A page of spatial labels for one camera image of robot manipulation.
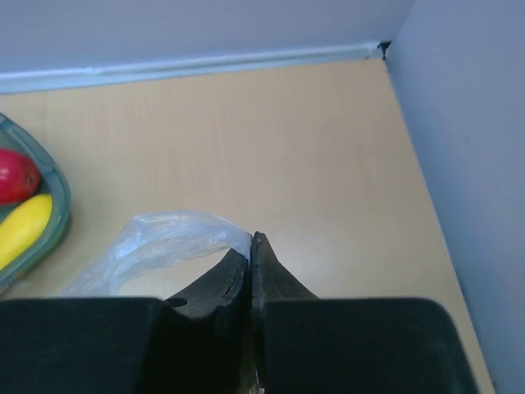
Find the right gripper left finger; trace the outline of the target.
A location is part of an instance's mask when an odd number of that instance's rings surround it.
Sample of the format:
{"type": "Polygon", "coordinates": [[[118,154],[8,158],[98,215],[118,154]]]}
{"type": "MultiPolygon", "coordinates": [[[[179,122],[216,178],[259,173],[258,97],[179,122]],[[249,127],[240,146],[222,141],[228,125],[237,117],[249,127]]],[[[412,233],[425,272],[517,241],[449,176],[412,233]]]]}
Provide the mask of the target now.
{"type": "Polygon", "coordinates": [[[249,264],[234,250],[172,297],[7,300],[4,393],[231,393],[249,264]]]}

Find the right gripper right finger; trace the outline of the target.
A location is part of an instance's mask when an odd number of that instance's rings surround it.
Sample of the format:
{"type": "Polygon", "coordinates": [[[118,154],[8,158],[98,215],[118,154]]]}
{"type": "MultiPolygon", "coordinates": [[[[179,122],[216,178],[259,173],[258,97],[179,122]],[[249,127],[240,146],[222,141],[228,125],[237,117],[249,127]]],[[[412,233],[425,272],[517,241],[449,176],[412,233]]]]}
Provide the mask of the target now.
{"type": "Polygon", "coordinates": [[[252,333],[266,393],[476,393],[445,309],[417,297],[322,299],[251,245],[252,333]]]}

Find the clear plastic bag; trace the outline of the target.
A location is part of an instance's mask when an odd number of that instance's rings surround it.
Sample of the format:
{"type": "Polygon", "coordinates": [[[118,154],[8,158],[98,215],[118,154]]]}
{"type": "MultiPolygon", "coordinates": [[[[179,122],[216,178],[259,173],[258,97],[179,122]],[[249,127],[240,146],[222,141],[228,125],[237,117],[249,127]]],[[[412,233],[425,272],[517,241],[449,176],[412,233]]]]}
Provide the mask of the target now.
{"type": "Polygon", "coordinates": [[[147,273],[222,250],[234,250],[250,259],[252,239],[245,229],[225,218],[201,211],[135,216],[106,253],[77,275],[59,296],[115,296],[125,283],[147,273]]]}

